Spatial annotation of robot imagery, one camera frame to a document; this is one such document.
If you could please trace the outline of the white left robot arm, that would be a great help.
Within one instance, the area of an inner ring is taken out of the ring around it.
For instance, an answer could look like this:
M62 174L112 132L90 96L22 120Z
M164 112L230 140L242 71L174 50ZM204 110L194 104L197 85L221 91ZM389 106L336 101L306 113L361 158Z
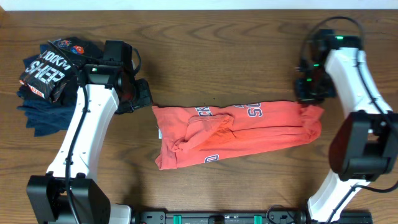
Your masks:
M120 101L133 112L152 103L139 65L85 65L63 144L45 175L33 175L27 195L38 223L135 223L133 209L112 204L97 181L104 137Z

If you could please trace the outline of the orange red t-shirt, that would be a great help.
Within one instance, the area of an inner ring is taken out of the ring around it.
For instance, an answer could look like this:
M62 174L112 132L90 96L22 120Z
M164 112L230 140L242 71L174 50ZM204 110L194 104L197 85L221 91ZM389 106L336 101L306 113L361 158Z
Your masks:
M162 135L160 170L309 144L322 131L319 106L293 101L247 105L153 106Z

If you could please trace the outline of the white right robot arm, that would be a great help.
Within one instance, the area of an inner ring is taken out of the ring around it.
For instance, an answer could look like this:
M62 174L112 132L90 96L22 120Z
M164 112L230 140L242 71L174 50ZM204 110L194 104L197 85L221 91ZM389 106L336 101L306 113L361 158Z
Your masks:
M372 223L370 213L346 213L360 190L380 194L370 183L390 173L397 159L397 113L384 101L369 72L363 36L337 35L332 29L310 32L303 43L310 59L300 56L295 95L301 104L317 105L338 97L345 119L329 147L330 171L307 200L298 223Z

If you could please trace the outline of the folded black printed shirt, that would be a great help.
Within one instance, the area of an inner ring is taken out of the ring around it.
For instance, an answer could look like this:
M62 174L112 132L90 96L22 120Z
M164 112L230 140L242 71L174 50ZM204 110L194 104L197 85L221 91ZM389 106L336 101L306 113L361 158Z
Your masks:
M40 54L24 60L17 95L23 100L44 100L58 105L72 105L77 97L77 76L72 67L81 69L90 58L101 59L103 51L93 42L78 37L57 39L53 44L65 54L61 56L48 44L40 45Z

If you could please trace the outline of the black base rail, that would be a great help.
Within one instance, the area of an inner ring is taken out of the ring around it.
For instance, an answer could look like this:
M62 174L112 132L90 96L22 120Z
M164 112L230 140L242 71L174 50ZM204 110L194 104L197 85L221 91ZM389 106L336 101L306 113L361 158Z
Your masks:
M144 211L131 224L317 224L305 210L272 206L265 212L165 212Z

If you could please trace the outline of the folded navy blue shirt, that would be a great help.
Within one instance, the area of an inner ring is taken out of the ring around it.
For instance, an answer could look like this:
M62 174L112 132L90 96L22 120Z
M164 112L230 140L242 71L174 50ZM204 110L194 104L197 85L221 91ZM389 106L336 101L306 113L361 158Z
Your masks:
M74 114L76 102L70 106L58 105L48 101L23 100L18 106L27 116L27 128L34 128L34 136L46 136L67 130Z

